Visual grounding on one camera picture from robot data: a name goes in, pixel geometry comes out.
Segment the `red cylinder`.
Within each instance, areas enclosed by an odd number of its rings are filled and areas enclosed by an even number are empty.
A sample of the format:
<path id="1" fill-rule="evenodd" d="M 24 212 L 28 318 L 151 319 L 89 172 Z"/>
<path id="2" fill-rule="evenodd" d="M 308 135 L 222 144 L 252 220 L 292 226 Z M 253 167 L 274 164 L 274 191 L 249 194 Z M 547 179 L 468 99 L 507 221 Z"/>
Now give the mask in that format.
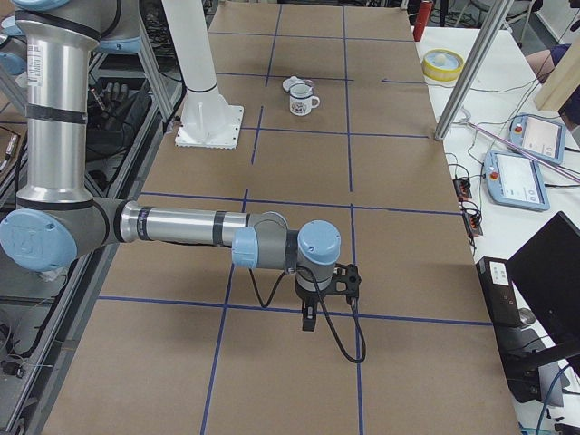
<path id="1" fill-rule="evenodd" d="M 430 19 L 432 6 L 433 2 L 431 0 L 422 0 L 420 2 L 417 18 L 413 27 L 413 39 L 415 42 L 419 42 L 422 38 L 424 29 Z"/>

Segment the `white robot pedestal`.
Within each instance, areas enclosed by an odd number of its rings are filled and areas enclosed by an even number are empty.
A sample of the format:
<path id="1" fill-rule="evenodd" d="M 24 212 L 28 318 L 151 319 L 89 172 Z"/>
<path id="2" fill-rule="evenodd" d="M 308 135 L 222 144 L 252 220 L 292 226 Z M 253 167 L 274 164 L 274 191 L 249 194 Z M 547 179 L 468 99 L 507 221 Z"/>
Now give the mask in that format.
<path id="1" fill-rule="evenodd" d="M 244 108 L 229 104 L 218 88 L 202 3 L 166 0 L 162 4 L 186 87 L 176 144 L 232 150 Z"/>

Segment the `black monitor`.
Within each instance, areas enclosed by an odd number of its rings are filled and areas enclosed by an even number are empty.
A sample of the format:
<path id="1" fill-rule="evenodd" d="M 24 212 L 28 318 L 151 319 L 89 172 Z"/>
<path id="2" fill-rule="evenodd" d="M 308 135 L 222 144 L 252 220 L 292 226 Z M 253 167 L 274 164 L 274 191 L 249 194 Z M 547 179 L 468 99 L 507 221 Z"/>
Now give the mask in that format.
<path id="1" fill-rule="evenodd" d="M 568 360 L 579 371 L 579 228 L 553 215 L 507 262 L 507 271 L 555 345 L 512 363 L 528 371 Z"/>

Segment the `teach pendant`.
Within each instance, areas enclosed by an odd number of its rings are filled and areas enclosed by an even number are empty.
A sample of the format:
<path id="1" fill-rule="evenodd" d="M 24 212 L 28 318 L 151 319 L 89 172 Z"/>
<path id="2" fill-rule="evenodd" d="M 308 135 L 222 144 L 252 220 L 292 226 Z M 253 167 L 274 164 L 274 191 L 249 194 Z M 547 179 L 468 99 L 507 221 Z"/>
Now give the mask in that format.
<path id="1" fill-rule="evenodd" d="M 538 164 L 510 152 L 490 150 L 483 163 L 491 199 L 502 206 L 549 210 L 546 187 Z"/>
<path id="2" fill-rule="evenodd" d="M 509 141 L 542 160 L 560 165 L 565 150 L 565 129 L 565 125 L 560 122 L 522 113 L 510 124 Z"/>

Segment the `black computer box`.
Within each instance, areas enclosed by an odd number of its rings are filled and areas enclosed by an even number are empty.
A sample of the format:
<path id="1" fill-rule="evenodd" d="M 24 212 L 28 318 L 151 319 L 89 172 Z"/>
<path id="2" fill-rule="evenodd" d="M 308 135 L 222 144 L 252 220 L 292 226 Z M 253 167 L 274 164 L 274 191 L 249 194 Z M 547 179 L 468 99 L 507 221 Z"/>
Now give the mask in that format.
<path id="1" fill-rule="evenodd" d="M 476 263 L 476 268 L 508 387 L 520 403 L 541 401 L 545 398 L 546 387 L 542 385 L 539 370 L 508 367 L 545 348 L 531 327 L 536 318 L 529 309 L 518 306 L 506 260 L 484 256 Z"/>

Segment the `near teach pendant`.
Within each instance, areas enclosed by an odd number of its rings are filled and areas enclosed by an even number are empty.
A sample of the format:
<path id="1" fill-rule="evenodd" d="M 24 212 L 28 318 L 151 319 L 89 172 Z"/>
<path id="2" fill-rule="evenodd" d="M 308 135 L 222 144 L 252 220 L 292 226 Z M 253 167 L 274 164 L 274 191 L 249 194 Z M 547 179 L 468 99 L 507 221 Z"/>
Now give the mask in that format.
<path id="1" fill-rule="evenodd" d="M 549 210 L 546 187 L 538 164 L 510 152 L 490 150 L 483 163 L 491 199 L 502 206 Z"/>

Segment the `wooden board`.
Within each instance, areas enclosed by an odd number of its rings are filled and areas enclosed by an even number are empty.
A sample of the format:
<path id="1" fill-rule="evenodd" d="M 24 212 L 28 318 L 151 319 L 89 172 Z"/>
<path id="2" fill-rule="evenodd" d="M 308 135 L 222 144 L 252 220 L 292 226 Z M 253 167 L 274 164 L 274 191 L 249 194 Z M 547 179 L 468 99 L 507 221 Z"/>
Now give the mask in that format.
<path id="1" fill-rule="evenodd" d="M 549 74 L 534 102 L 540 111 L 559 110 L 579 86 L 579 38 Z"/>

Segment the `orange circuit board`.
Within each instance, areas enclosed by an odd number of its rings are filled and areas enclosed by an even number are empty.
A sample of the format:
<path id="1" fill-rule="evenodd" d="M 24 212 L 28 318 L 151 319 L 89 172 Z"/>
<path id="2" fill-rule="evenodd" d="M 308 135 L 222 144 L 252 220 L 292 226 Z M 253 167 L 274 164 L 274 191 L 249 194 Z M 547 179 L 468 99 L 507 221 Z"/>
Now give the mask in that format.
<path id="1" fill-rule="evenodd" d="M 464 212 L 462 217 L 467 234 L 470 237 L 481 237 L 483 235 L 483 230 L 477 217 L 467 212 Z"/>
<path id="2" fill-rule="evenodd" d="M 471 182 L 469 178 L 455 178 L 453 180 L 453 186 L 456 191 L 458 200 L 472 199 L 471 195 Z"/>

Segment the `yellow tape roll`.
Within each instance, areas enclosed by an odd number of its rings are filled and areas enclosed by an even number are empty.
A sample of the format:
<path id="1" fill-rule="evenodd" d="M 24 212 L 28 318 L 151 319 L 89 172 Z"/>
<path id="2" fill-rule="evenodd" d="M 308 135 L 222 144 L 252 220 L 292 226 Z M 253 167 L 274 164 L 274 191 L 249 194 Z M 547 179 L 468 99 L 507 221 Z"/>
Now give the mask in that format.
<path id="1" fill-rule="evenodd" d="M 447 49 L 427 51 L 421 61 L 423 74 L 437 82 L 454 82 L 459 78 L 464 67 L 464 59 Z"/>

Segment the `aluminium frame post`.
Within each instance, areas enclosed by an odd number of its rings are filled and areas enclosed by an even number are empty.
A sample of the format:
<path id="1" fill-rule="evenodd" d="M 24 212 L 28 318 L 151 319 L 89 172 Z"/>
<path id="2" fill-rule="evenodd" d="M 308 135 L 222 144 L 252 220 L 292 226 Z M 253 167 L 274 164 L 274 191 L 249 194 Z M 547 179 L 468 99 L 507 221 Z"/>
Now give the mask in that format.
<path id="1" fill-rule="evenodd" d="M 435 140 L 443 141 L 447 136 L 451 124 L 454 122 L 479 68 L 483 64 L 488 50 L 493 44 L 513 3 L 513 0 L 496 1 L 489 9 L 487 18 L 479 29 L 478 36 L 469 52 L 464 68 L 440 116 L 434 131 Z"/>

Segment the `near orange circuit board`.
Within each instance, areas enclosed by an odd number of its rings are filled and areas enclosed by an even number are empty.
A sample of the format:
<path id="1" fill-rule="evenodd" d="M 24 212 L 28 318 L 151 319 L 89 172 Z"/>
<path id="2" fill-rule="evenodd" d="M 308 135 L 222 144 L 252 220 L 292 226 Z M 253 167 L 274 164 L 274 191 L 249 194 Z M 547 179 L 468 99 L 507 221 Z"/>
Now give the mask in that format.
<path id="1" fill-rule="evenodd" d="M 462 217 L 467 234 L 470 237 L 481 237 L 483 235 L 483 230 L 477 217 L 467 212 L 464 212 Z"/>

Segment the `far orange circuit board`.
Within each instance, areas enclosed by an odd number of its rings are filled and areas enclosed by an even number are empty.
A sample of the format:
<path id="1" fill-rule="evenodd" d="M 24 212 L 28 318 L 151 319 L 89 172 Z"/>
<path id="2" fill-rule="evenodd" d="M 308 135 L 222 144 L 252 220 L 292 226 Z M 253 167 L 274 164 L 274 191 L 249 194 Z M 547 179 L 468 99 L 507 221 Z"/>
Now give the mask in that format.
<path id="1" fill-rule="evenodd" d="M 471 195 L 471 182 L 469 178 L 455 178 L 453 180 L 453 186 L 456 191 L 458 200 L 472 199 Z"/>

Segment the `far teach pendant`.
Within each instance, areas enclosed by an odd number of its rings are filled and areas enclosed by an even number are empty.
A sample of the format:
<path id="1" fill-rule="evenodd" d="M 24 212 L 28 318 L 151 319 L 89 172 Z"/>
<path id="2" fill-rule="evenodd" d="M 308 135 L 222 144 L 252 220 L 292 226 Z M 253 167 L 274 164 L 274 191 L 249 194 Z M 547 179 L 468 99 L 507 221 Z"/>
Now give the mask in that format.
<path id="1" fill-rule="evenodd" d="M 509 141 L 542 160 L 560 165 L 565 150 L 565 129 L 565 125 L 560 122 L 522 113 L 510 124 Z"/>

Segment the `white enamel mug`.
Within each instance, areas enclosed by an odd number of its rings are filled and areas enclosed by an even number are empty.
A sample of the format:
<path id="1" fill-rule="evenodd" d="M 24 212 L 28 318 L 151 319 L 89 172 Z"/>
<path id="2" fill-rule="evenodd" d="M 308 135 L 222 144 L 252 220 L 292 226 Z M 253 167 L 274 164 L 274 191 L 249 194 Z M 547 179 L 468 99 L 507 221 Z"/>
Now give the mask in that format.
<path id="1" fill-rule="evenodd" d="M 307 116 L 320 103 L 320 98 L 314 94 L 314 87 L 310 84 L 301 82 L 289 88 L 289 110 L 295 116 Z"/>

